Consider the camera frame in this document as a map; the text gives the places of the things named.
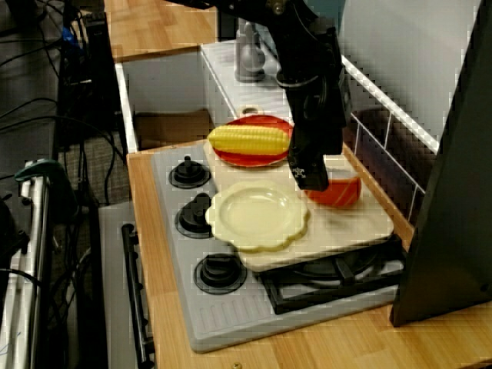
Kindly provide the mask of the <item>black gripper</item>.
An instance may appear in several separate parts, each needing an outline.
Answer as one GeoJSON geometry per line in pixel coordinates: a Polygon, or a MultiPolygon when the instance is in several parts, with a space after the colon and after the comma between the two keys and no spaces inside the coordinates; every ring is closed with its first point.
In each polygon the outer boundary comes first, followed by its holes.
{"type": "Polygon", "coordinates": [[[311,137],[294,129],[288,148],[288,164],[301,190],[325,191],[328,176],[323,155],[339,155],[343,147],[343,129],[350,120],[351,92],[344,67],[333,75],[319,74],[295,80],[280,70],[278,85],[285,90],[294,121],[320,124],[321,153],[311,137]]]}

